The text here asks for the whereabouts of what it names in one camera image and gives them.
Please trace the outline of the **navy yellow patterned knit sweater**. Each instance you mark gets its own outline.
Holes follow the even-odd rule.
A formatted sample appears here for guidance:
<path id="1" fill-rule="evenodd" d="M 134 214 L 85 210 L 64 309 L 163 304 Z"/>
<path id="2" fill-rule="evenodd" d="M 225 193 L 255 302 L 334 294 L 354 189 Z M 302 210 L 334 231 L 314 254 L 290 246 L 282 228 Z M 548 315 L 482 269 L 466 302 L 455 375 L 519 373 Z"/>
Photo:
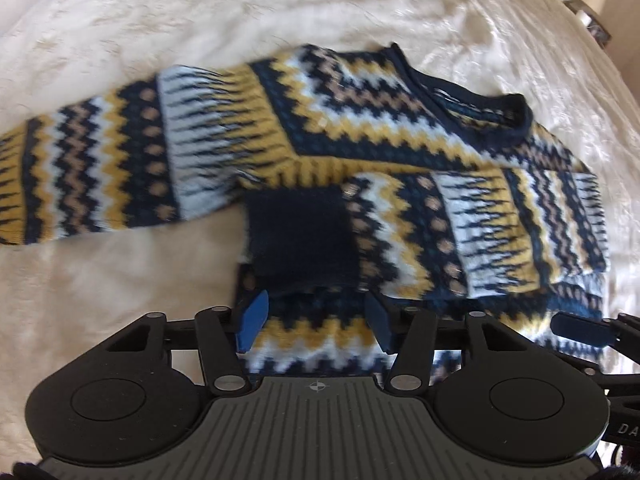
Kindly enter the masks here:
<path id="1" fill-rule="evenodd" d="M 598 180 L 524 96 L 480 96 L 401 48 L 305 44 L 223 70 L 175 65 L 1 137 L 1 240 L 30 245 L 246 213 L 268 375 L 386 372 L 377 292 L 443 318 L 485 312 L 543 347 L 559 312 L 603 315 Z"/>

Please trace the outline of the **cream floral bedspread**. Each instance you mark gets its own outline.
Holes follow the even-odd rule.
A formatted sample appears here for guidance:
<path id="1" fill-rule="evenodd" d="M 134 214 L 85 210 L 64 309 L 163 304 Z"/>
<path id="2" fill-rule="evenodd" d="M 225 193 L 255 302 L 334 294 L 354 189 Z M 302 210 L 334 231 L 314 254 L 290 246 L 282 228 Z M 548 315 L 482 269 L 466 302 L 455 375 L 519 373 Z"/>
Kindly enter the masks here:
<path id="1" fill-rule="evenodd" d="M 13 127 L 172 64 L 224 67 L 299 44 L 399 44 L 423 73 L 519 93 L 603 188 L 608 308 L 639 309 L 639 109 L 558 0 L 42 0 L 1 39 Z M 149 311 L 188 318 L 233 295 L 242 211 L 1 251 L 1 463 L 38 456 L 32 388 Z"/>

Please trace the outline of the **framed photo right side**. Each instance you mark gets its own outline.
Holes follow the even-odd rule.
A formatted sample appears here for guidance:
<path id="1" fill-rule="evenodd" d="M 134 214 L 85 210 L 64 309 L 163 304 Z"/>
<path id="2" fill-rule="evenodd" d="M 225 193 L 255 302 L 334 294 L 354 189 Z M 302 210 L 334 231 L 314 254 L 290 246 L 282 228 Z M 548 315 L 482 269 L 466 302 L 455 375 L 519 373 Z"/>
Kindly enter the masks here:
<path id="1" fill-rule="evenodd" d="M 597 41 L 597 44 L 605 49 L 611 41 L 611 34 L 608 30 L 599 22 L 599 20 L 593 16 L 588 15 L 589 21 L 586 25 L 586 29 L 590 33 L 590 36 Z"/>

